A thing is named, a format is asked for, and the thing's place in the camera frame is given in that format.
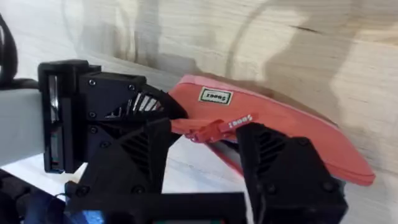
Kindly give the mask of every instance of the wooden surface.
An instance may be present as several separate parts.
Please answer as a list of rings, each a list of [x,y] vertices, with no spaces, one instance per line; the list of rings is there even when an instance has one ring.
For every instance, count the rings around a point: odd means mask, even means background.
[[[1,0],[0,12],[20,76],[43,60],[136,62],[174,74],[155,85],[213,73],[326,116],[377,175],[347,185],[345,223],[398,223],[398,0]]]

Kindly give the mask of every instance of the black cable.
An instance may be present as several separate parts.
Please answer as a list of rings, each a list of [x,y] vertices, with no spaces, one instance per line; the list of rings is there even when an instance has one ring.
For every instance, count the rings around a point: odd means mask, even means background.
[[[44,223],[50,223],[50,220],[49,220],[49,208],[51,207],[51,204],[52,204],[55,200],[58,199],[58,196],[68,197],[68,195],[65,194],[65,193],[59,193],[59,194],[54,195],[54,196],[51,198],[51,200],[49,201],[49,203],[47,204],[47,206],[46,206],[46,208],[45,208],[45,213],[44,213],[44,214],[45,214],[45,221],[44,221]]]
[[[0,29],[2,30],[2,37],[0,37],[0,87],[2,87],[14,79],[17,73],[18,57],[14,38],[1,14]]]
[[[37,81],[28,78],[14,79],[18,69],[15,40],[6,21],[0,14],[0,90],[22,88],[38,89]]]

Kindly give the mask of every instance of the screw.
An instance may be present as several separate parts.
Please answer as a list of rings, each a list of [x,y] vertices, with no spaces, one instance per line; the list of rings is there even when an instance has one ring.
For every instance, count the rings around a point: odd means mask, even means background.
[[[141,185],[137,185],[131,189],[132,194],[142,194],[145,192],[145,188]]]
[[[91,132],[92,134],[95,134],[95,133],[98,132],[98,129],[97,129],[96,127],[91,127],[91,128],[90,128],[90,132]]]
[[[269,184],[267,186],[267,192],[271,195],[276,193],[276,186],[274,184]]]
[[[90,192],[90,187],[87,186],[81,186],[76,190],[76,196],[77,197],[84,197]]]
[[[110,142],[101,142],[101,144],[100,144],[99,146],[102,147],[102,148],[107,148],[107,147],[109,147],[110,145],[111,145]]]
[[[327,192],[332,192],[335,189],[335,186],[331,182],[324,182],[322,187]]]
[[[91,86],[95,86],[97,83],[95,82],[95,80],[88,80],[88,84]]]
[[[306,138],[300,138],[300,139],[298,139],[298,143],[299,143],[301,146],[306,146],[307,144],[310,143],[310,141],[309,141],[308,139],[306,139]]]
[[[97,114],[94,112],[90,112],[90,113],[88,113],[88,116],[91,118],[95,118],[97,116]]]

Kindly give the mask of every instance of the white label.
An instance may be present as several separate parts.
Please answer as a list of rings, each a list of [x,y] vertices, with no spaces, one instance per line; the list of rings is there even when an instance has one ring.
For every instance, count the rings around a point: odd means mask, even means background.
[[[253,120],[253,117],[251,116],[251,114],[249,114],[247,116],[244,116],[241,119],[237,119],[237,120],[229,122],[228,125],[229,125],[229,128],[232,129],[233,127],[235,127],[237,125],[240,125],[241,123],[247,123],[247,122],[252,121],[252,120]]]
[[[229,105],[233,94],[231,91],[203,87],[200,92],[199,101]]]

